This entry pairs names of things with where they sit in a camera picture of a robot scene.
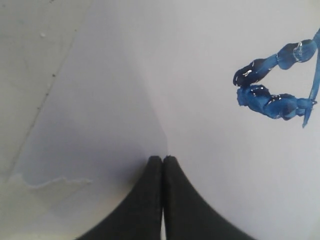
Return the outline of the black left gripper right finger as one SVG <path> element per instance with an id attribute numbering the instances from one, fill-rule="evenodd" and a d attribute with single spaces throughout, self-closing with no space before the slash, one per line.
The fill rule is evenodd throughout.
<path id="1" fill-rule="evenodd" d="M 176 157 L 162 165 L 162 207 L 168 240 L 252 240 L 223 218 L 197 192 Z"/>

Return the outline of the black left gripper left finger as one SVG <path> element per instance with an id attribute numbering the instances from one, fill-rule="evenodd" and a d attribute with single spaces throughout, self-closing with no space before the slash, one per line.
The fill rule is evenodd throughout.
<path id="1" fill-rule="evenodd" d="M 80 240 L 160 240 L 162 226 L 162 167 L 151 156 L 126 198 Z"/>

